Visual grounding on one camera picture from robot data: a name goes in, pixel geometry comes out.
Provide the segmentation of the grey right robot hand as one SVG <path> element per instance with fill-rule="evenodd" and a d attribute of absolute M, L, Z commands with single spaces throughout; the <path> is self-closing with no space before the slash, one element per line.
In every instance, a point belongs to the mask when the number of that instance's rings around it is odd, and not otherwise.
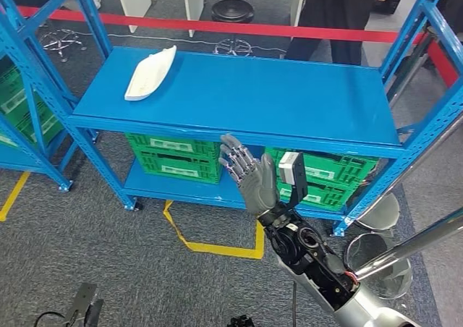
<path fill-rule="evenodd" d="M 279 201 L 275 163 L 270 155 L 255 158 L 230 134 L 221 135 L 221 141 L 218 162 L 237 185 L 249 214 L 258 217 Z"/>

